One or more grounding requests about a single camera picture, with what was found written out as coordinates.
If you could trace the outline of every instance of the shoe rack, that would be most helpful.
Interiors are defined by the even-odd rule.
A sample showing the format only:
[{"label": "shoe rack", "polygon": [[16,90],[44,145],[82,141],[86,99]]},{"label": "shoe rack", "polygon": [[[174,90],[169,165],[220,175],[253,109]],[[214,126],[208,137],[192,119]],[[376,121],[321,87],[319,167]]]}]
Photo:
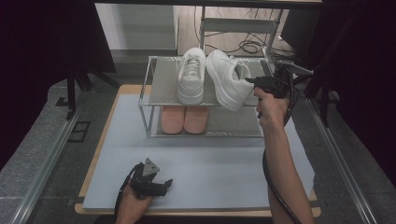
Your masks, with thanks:
[{"label": "shoe rack", "polygon": [[[148,69],[139,98],[139,109],[149,137],[204,136],[204,137],[262,137],[256,118],[257,97],[253,92],[244,106],[237,112],[221,106],[217,100],[215,84],[205,72],[204,99],[196,106],[208,106],[209,120],[203,133],[182,131],[177,134],[164,133],[161,127],[161,107],[183,105],[177,98],[177,78],[182,57],[148,58]],[[265,58],[238,58],[247,65],[253,77],[268,76],[269,68]],[[145,94],[148,80],[152,79],[150,94]]]}]

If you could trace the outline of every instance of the black curtain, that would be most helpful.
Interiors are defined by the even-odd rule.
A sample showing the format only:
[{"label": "black curtain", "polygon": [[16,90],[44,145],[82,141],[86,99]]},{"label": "black curtain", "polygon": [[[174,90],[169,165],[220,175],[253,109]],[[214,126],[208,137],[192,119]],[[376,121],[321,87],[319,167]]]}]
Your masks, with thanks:
[{"label": "black curtain", "polygon": [[66,79],[72,66],[115,68],[91,1],[1,1],[0,33],[2,168],[40,114],[50,86]]},{"label": "black curtain", "polygon": [[396,186],[395,9],[364,5],[329,69],[338,111]]}]

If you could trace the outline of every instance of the black cable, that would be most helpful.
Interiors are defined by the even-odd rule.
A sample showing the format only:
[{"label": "black cable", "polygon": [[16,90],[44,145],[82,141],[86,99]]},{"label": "black cable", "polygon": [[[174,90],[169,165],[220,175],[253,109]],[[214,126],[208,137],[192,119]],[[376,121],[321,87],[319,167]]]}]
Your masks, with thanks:
[{"label": "black cable", "polygon": [[[289,83],[290,83],[290,95],[289,95],[289,105],[288,105],[288,109],[285,115],[285,121],[284,121],[284,125],[286,125],[291,117],[291,110],[294,108],[295,102],[294,98],[294,86],[293,86],[293,77],[292,77],[292,73],[290,72],[290,70],[288,68],[286,68],[289,74]],[[262,169],[264,171],[264,176],[265,179],[267,181],[268,187],[271,189],[271,191],[273,192],[276,200],[279,202],[279,204],[281,205],[281,207],[284,209],[284,211],[286,212],[286,214],[288,214],[289,218],[291,219],[291,221],[293,221],[293,223],[295,224],[301,224],[301,221],[297,218],[297,216],[291,211],[290,207],[286,204],[286,202],[283,200],[282,196],[279,194],[279,192],[277,191],[274,182],[272,181],[272,178],[270,176],[269,173],[269,168],[268,168],[268,163],[267,163],[267,157],[266,157],[266,153],[264,150],[264,153],[262,154]]]}]

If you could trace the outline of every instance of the slipper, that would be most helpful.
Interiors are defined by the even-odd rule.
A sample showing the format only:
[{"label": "slipper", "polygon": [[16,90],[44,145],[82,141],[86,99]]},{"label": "slipper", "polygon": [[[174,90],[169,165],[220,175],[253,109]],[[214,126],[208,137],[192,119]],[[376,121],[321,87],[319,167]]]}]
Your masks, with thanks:
[{"label": "slipper", "polygon": [[161,107],[161,128],[164,133],[180,133],[184,125],[184,106]]},{"label": "slipper", "polygon": [[189,133],[203,133],[209,118],[209,107],[187,106],[184,117],[184,130]]}]

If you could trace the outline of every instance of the sneaker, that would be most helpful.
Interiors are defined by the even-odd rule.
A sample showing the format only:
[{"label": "sneaker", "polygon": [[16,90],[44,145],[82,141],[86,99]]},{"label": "sneaker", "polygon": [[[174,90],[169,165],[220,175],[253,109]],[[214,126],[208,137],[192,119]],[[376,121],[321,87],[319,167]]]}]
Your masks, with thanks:
[{"label": "sneaker", "polygon": [[204,97],[205,53],[189,49],[183,56],[178,73],[177,96],[184,105],[198,105]]},{"label": "sneaker", "polygon": [[245,77],[251,77],[248,67],[216,49],[207,56],[206,70],[215,83],[219,103],[238,111],[254,88],[253,83],[245,80]]}]

